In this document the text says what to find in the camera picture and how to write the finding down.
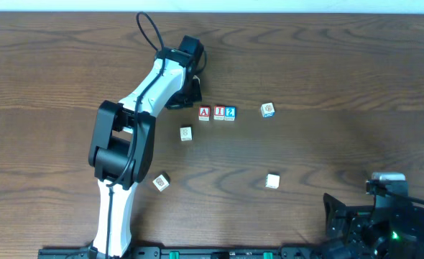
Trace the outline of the red letter A block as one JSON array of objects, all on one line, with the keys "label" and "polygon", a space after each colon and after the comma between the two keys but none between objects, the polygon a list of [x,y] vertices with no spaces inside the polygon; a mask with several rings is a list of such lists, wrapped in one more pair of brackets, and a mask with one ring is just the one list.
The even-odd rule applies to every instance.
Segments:
[{"label": "red letter A block", "polygon": [[198,112],[198,119],[200,121],[209,121],[211,114],[211,108],[209,106],[200,106]]}]

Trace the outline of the red letter I block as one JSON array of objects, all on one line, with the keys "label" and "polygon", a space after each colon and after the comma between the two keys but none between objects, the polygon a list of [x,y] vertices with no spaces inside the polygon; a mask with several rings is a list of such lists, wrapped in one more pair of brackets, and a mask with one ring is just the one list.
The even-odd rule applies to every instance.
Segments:
[{"label": "red letter I block", "polygon": [[215,120],[224,120],[225,117],[225,107],[224,106],[214,106],[213,118]]}]

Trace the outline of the blue number 2 block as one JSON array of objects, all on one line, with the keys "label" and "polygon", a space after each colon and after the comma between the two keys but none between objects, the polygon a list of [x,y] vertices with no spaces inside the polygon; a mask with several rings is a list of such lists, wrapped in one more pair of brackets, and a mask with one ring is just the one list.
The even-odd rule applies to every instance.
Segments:
[{"label": "blue number 2 block", "polygon": [[226,106],[224,120],[225,121],[234,121],[236,119],[236,107],[235,106]]}]

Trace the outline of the white block near right arm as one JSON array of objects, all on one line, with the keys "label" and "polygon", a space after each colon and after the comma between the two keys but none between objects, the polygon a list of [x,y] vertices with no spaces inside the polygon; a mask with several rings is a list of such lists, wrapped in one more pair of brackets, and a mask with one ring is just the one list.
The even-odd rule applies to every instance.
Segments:
[{"label": "white block near right arm", "polygon": [[280,176],[276,174],[269,173],[265,179],[265,187],[277,189],[280,185]]}]

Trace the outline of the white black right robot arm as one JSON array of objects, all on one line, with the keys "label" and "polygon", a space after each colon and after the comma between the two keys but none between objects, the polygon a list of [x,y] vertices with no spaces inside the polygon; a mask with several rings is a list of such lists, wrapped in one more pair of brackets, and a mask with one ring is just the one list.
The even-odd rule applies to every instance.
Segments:
[{"label": "white black right robot arm", "polygon": [[424,200],[406,181],[370,179],[369,206],[348,206],[324,194],[326,236],[311,258],[424,258]]}]

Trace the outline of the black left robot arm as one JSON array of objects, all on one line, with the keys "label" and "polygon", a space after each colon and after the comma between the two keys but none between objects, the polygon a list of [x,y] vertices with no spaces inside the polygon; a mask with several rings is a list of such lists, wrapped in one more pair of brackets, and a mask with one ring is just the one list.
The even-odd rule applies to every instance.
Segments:
[{"label": "black left robot arm", "polygon": [[184,36],[179,47],[162,47],[147,77],[119,102],[98,108],[88,154],[100,190],[98,230],[91,258],[122,258],[132,241],[131,218],[137,186],[152,162],[157,116],[164,109],[201,101],[199,39]]}]

